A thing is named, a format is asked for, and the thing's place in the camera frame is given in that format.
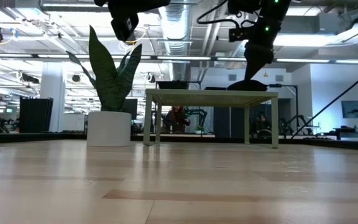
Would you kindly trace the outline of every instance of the table leg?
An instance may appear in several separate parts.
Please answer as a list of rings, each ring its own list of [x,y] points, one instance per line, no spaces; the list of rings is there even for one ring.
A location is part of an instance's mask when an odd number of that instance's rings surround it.
[[[156,127],[155,127],[155,143],[160,142],[160,135],[161,135],[161,112],[162,112],[162,105],[161,103],[157,106],[157,119]]]
[[[150,125],[152,122],[152,95],[146,95],[146,108],[144,114],[143,144],[150,145]]]
[[[244,143],[249,144],[249,105],[244,107]]]
[[[278,148],[278,99],[272,98],[272,147]]]

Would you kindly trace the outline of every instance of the snake plant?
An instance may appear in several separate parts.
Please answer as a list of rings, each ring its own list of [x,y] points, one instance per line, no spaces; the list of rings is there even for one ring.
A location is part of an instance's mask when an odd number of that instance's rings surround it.
[[[119,67],[116,68],[109,50],[98,40],[96,32],[90,26],[89,60],[96,79],[82,66],[80,60],[74,54],[69,51],[67,51],[67,54],[73,63],[82,67],[85,75],[96,88],[101,103],[101,110],[122,111],[125,97],[132,89],[136,68],[142,56],[142,44],[132,51],[129,60],[127,60],[127,56],[130,52],[126,54],[122,58]]]

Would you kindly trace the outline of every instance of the table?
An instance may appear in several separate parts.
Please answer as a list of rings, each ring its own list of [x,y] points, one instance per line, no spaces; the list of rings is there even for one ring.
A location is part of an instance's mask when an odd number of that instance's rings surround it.
[[[150,145],[152,102],[157,105],[155,142],[160,142],[162,106],[219,106],[244,108],[244,142],[249,144],[249,108],[272,101],[272,147],[278,148],[278,93],[224,90],[146,90],[143,143]]]
[[[358,132],[354,128],[334,128],[337,140],[341,138],[358,138]]]

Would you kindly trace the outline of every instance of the silver air duct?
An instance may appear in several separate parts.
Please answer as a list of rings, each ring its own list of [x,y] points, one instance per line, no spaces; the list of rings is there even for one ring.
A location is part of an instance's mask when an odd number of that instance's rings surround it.
[[[159,9],[162,20],[161,28],[165,39],[187,40],[190,34],[190,6],[171,4]],[[165,49],[168,55],[188,55],[189,43],[166,42]],[[186,74],[186,63],[171,63],[170,74],[173,80],[189,80]]]

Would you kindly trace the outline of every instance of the white planter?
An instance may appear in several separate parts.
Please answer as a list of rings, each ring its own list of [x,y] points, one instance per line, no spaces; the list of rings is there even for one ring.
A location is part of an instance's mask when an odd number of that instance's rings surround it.
[[[90,112],[86,140],[88,146],[129,146],[131,114],[109,111]]]

